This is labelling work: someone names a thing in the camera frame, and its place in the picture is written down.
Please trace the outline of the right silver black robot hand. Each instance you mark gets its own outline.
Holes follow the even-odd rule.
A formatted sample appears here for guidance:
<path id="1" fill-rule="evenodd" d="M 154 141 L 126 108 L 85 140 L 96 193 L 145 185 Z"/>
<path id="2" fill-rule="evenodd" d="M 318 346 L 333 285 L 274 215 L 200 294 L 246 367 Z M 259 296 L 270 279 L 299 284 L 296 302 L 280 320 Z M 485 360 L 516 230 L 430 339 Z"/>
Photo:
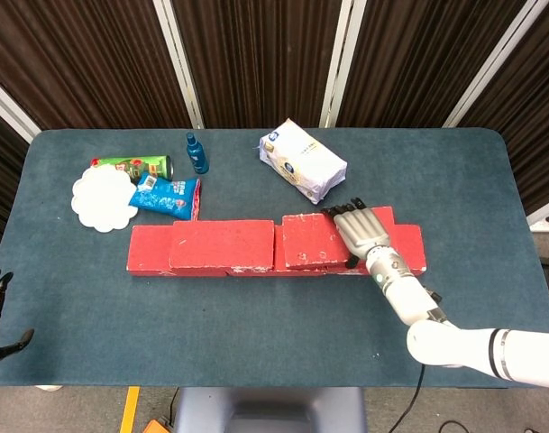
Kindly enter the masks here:
<path id="1" fill-rule="evenodd" d="M 347 269 L 357 267 L 360 260 L 365 261 L 373 248 L 390 246 L 386 228 L 360 198 L 352 198 L 347 204 L 324 207 L 322 213 L 332 219 L 349 251 Z"/>

